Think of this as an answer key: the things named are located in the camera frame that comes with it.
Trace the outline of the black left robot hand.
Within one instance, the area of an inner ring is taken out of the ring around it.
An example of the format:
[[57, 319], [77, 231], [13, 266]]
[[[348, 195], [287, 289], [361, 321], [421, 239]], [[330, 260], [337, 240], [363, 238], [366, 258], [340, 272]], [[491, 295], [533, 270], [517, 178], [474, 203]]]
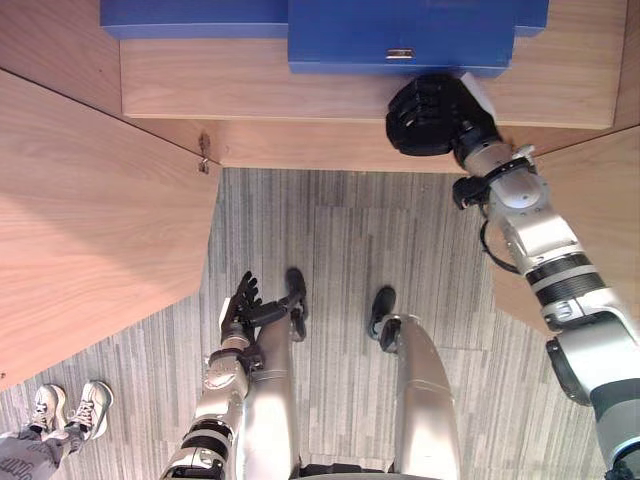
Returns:
[[241, 278], [236, 292], [230, 297], [222, 318], [221, 342], [237, 336], [242, 336], [248, 341], [253, 339], [253, 329], [248, 317], [262, 302], [257, 297], [259, 292], [257, 283], [258, 280], [251, 271], [247, 271]]

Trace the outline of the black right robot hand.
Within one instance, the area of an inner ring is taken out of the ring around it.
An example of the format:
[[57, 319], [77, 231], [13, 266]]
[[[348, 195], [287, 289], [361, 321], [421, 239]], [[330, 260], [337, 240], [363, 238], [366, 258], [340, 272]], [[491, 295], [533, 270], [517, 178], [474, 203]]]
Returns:
[[462, 163], [480, 147], [500, 142], [493, 115], [467, 86], [464, 76], [421, 75], [388, 104], [386, 135], [404, 155], [451, 153]]

